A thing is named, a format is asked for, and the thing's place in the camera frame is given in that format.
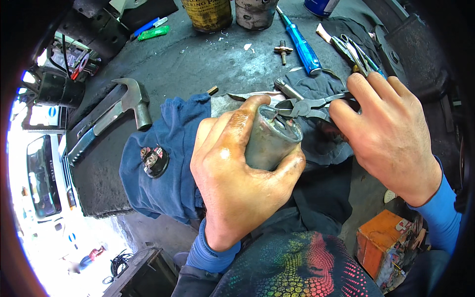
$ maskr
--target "pliers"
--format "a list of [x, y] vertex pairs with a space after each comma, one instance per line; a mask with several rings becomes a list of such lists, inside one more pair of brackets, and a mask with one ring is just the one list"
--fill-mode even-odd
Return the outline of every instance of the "pliers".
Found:
[[354, 96], [350, 92], [343, 92], [336, 95], [332, 95], [326, 98], [311, 100], [311, 99], [302, 99], [299, 100], [297, 98], [286, 99], [276, 104], [275, 108], [277, 110], [277, 114], [296, 118], [298, 116], [304, 117], [318, 117], [322, 120], [330, 122], [330, 117], [327, 113], [319, 110], [325, 105], [329, 104], [335, 99], [346, 99], [349, 105], [355, 110], [358, 111], [360, 105], [354, 99]]

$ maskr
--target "workbench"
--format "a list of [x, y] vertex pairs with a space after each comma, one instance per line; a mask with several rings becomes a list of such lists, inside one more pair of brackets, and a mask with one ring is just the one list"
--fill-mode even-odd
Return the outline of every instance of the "workbench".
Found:
[[[81, 106], [68, 120], [69, 150], [76, 144], [76, 134], [85, 123], [99, 116], [125, 92], [125, 86], [116, 87], [111, 82], [115, 78], [131, 77], [145, 85], [150, 97], [150, 115], [155, 121], [160, 118], [160, 104], [166, 98], [178, 96], [187, 100], [190, 95], [204, 93], [214, 85], [219, 87], [218, 94], [273, 90], [276, 78], [302, 66], [296, 52], [287, 56], [286, 66], [282, 65], [280, 55], [273, 52], [281, 39], [290, 47], [293, 44], [278, 14], [265, 30], [249, 31], [234, 20], [221, 32], [202, 34], [192, 28], [180, 0], [175, 2], [179, 10], [168, 16], [167, 35], [128, 42], [112, 61], [87, 79]], [[231, 6], [234, 16], [234, 2]], [[299, 27], [322, 66], [346, 80], [351, 74], [348, 63], [315, 32], [321, 19], [308, 11], [302, 0], [280, 0], [279, 7]], [[351, 18], [367, 30], [380, 23], [362, 0], [341, 0], [332, 14], [336, 16]], [[248, 43], [252, 44], [250, 49], [244, 50]], [[113, 94], [106, 97], [113, 89]], [[96, 139], [72, 168], [85, 216], [100, 218], [133, 211], [118, 172], [124, 144], [134, 132], [133, 112], [128, 112]]]

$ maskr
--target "person in background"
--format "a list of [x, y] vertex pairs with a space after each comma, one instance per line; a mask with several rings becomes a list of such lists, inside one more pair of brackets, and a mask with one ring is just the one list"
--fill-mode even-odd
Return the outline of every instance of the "person in background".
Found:
[[[376, 72], [366, 79], [352, 74], [347, 87], [362, 113], [334, 100], [331, 118], [358, 163], [427, 220], [435, 249], [419, 255], [391, 293], [427, 296], [454, 251], [461, 214], [431, 152], [422, 105], [396, 77], [385, 80]], [[346, 184], [339, 182], [342, 173], [334, 174], [311, 193], [310, 206], [316, 199], [332, 203], [324, 213], [289, 203], [305, 167], [300, 146], [273, 172], [246, 165], [254, 115], [269, 103], [269, 96], [252, 96], [238, 110], [199, 125], [190, 168], [207, 212], [173, 296], [382, 296], [337, 237], [349, 217], [336, 219], [348, 203], [351, 168]], [[304, 219], [304, 211], [313, 211], [312, 220]]]
[[86, 269], [89, 265], [91, 265], [95, 259], [97, 257], [99, 257], [100, 255], [102, 255], [102, 253], [105, 251], [105, 248], [104, 246], [101, 246], [101, 248], [99, 250], [97, 249], [93, 249], [89, 255], [85, 256], [81, 262], [77, 263], [77, 262], [70, 262], [69, 264], [69, 268], [68, 268], [68, 271], [69, 272], [73, 272], [73, 273], [77, 273], [77, 274], [81, 274], [81, 271]]

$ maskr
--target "blue long-sleeve shirt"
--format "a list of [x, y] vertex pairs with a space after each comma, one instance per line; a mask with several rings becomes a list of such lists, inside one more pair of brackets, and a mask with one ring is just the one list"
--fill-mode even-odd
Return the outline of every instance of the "blue long-sleeve shirt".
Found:
[[[433, 249], [450, 254], [462, 217], [455, 211], [454, 201], [455, 194], [442, 172], [440, 187], [432, 199], [421, 207], [410, 207], [426, 219]], [[227, 251], [215, 252], [206, 243], [205, 225], [203, 220], [174, 296], [220, 296], [230, 292], [289, 292], [298, 296], [315, 292], [320, 296], [321, 292], [339, 290], [350, 295], [354, 292], [358, 296], [381, 296], [343, 242], [334, 236], [315, 231], [263, 235], [235, 259], [240, 242]]]

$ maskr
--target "concrete floor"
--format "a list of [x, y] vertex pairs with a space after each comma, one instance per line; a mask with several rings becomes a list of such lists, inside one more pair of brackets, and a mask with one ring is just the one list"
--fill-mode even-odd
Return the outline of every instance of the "concrete floor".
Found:
[[[98, 109], [107, 108], [98, 103], [114, 87], [112, 79], [131, 77], [142, 82], [151, 100], [151, 118], [157, 120], [161, 116], [160, 104], [167, 97], [187, 99], [192, 94], [205, 92], [213, 85], [218, 85], [219, 93], [272, 90], [277, 77], [301, 66], [295, 53], [287, 57], [288, 64], [283, 67], [280, 57], [273, 52], [273, 47], [280, 39], [290, 42], [277, 15], [272, 26], [262, 31], [247, 31], [234, 22], [223, 30], [228, 36], [220, 32], [199, 34], [192, 29], [180, 0], [175, 2], [180, 9], [168, 16], [167, 24], [171, 29], [166, 36], [126, 44], [117, 57], [86, 82], [84, 100], [69, 118], [69, 129], [72, 129], [68, 136], [69, 149], [75, 144], [75, 134], [81, 128], [81, 125], [76, 124], [81, 118], [94, 108], [99, 113], [102, 111]], [[318, 53], [323, 67], [331, 68], [340, 78], [346, 79], [351, 73], [348, 64], [315, 33], [320, 19], [307, 11], [301, 0], [280, 0], [279, 6], [298, 25], [308, 43]], [[380, 23], [361, 0], [341, 0], [332, 16], [352, 18], [367, 29], [372, 28], [374, 23]], [[252, 43], [251, 48], [255, 53], [243, 49], [246, 43]], [[134, 131], [133, 118], [126, 117], [101, 136], [84, 160], [72, 169], [85, 215], [101, 217], [132, 210], [123, 191], [118, 168], [123, 146]], [[384, 209], [382, 199], [385, 190], [355, 162], [350, 193], [353, 214], [344, 224], [340, 235], [350, 252], [354, 247], [356, 229]], [[387, 207], [399, 209], [400, 206], [401, 203], [395, 201]], [[118, 216], [117, 220], [135, 250], [145, 248], [147, 242], [155, 242], [173, 255], [188, 250], [196, 237], [191, 227], [165, 215], [152, 220], [134, 213]]]

